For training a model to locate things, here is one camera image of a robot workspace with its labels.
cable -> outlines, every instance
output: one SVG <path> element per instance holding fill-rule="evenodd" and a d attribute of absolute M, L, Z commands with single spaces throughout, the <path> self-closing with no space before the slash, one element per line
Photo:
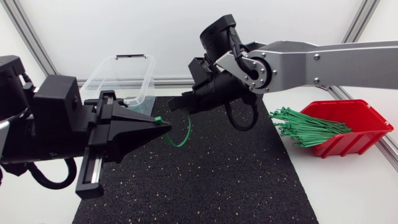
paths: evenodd
<path fill-rule="evenodd" d="M 189 122 L 188 133 L 187 133 L 187 136 L 185 137 L 185 139 L 184 139 L 180 144 L 178 144 L 178 145 L 174 144 L 173 141 L 170 139 L 169 134 L 167 134 L 167 133 L 164 134 L 164 137 L 166 138 L 166 140 L 167 140 L 171 145 L 173 145 L 173 146 L 175 146 L 175 147 L 182 147 L 182 146 L 188 141 L 189 134 L 191 133 L 192 124 L 191 124 L 191 118 L 190 118 L 189 116 L 187 116 L 187 118 L 188 118 L 188 122 Z"/>
<path fill-rule="evenodd" d="M 249 74 L 250 69 L 248 66 L 243 62 L 242 60 L 242 55 L 241 55 L 241 48 L 244 48 L 247 52 L 249 51 L 248 47 L 246 47 L 244 44 L 238 43 L 236 40 L 236 36 L 233 34 L 233 27 L 230 27 L 228 29 L 228 34 L 232 40 L 231 43 L 231 51 L 232 54 L 234 55 L 235 61 L 238 64 L 239 68 L 244 71 L 245 73 Z"/>
<path fill-rule="evenodd" d="M 71 183 L 73 183 L 77 173 L 76 162 L 73 158 L 65 159 L 65 163 L 67 164 L 68 167 L 68 176 L 63 182 L 60 183 L 55 183 L 52 182 L 51 180 L 48 180 L 48 178 L 46 178 L 43 175 L 43 173 L 36 167 L 34 162 L 28 162 L 27 169 L 32 174 L 32 177 L 41 186 L 46 187 L 48 189 L 59 190 L 59 189 L 64 189 L 65 187 L 68 187 Z"/>
<path fill-rule="evenodd" d="M 1 186 L 1 179 L 2 179 L 2 170 L 0 168 L 0 186 Z"/>
<path fill-rule="evenodd" d="M 28 75 L 26 75 L 26 73 L 23 73 L 22 77 L 24 78 L 25 83 L 29 83 L 29 82 L 31 83 L 32 82 L 32 80 L 29 78 Z"/>
<path fill-rule="evenodd" d="M 251 105 L 251 108 L 253 110 L 253 120 L 251 121 L 251 123 L 248 126 L 245 127 L 245 126 L 241 126 L 240 124 L 238 124 L 235 121 L 235 119 L 233 118 L 231 104 L 229 102 L 225 103 L 225 111 L 226 111 L 226 115 L 228 116 L 229 122 L 238 131 L 249 131 L 250 129 L 252 129 L 254 127 L 257 120 L 259 119 L 259 112 L 257 109 L 257 104 Z"/>

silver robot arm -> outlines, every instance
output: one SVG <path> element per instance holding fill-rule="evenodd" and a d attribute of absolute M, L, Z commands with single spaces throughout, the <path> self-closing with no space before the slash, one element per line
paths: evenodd
<path fill-rule="evenodd" d="M 215 64 L 257 94 L 314 84 L 398 89 L 398 41 L 322 47 L 283 41 L 242 54 L 255 75 L 242 71 L 231 52 Z"/>

green cable tie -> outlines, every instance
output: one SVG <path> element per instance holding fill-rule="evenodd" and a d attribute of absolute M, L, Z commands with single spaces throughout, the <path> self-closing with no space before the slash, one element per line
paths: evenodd
<path fill-rule="evenodd" d="M 176 145 L 176 144 L 174 144 L 173 143 L 173 141 L 170 139 L 170 136 L 169 136 L 169 134 L 164 134 L 164 138 L 166 138 L 166 140 L 171 144 L 171 145 L 173 145 L 173 146 L 175 146 L 175 147 L 182 147 L 187 141 L 188 141 L 188 138 L 189 138 L 189 134 L 191 133 L 191 127 L 192 127 L 192 124 L 191 124 L 191 118 L 187 115 L 187 118 L 188 118 L 188 122 L 189 122 L 189 127 L 188 127 L 188 133 L 187 133 L 187 136 L 185 137 L 185 139 L 180 143 L 180 144 L 178 144 L 178 145 Z"/>

bundle of green cable ties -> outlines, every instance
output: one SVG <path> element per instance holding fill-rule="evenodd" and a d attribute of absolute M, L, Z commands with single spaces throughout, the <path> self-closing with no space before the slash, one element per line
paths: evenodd
<path fill-rule="evenodd" d="M 285 123 L 274 123 L 279 126 L 281 136 L 290 136 L 298 140 L 294 146 L 312 147 L 324 143 L 337 134 L 352 133 L 346 123 L 313 118 L 306 114 L 282 107 L 275 112 L 270 112 L 270 118 L 276 118 Z"/>

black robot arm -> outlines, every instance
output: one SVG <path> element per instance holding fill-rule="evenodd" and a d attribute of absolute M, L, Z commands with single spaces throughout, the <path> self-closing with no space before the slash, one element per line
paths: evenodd
<path fill-rule="evenodd" d="M 29 170 L 44 187 L 62 189 L 75 179 L 73 158 L 84 156 L 76 187 L 81 198 L 103 195 L 104 162 L 119 163 L 171 130 L 168 123 L 124 108 L 114 91 L 102 91 L 98 99 L 82 104 L 75 77 L 49 75 L 37 89 L 16 56 L 0 57 L 0 94 L 0 164 L 6 172 L 21 175 Z M 50 159 L 65 160 L 65 181 L 49 181 L 34 165 Z"/>

